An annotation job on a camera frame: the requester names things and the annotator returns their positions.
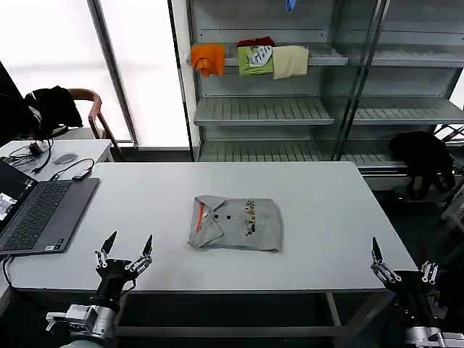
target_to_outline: red cloth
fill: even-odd
[[[265,38],[256,38],[254,40],[243,40],[239,41],[237,47],[248,47],[248,46],[271,46],[276,47],[276,43],[272,38],[266,36]]]

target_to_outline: yellow towel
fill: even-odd
[[[310,52],[301,46],[273,47],[274,80],[306,75]]]

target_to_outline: blue object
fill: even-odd
[[[287,11],[293,12],[295,10],[296,5],[297,5],[297,0],[287,0]]]

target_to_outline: laptop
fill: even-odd
[[[65,251],[98,183],[38,182],[0,160],[0,254]]]

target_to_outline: computer mouse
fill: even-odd
[[[54,160],[53,163],[55,165],[67,165],[77,158],[78,156],[76,154],[63,154],[61,157],[58,157],[56,160]]]

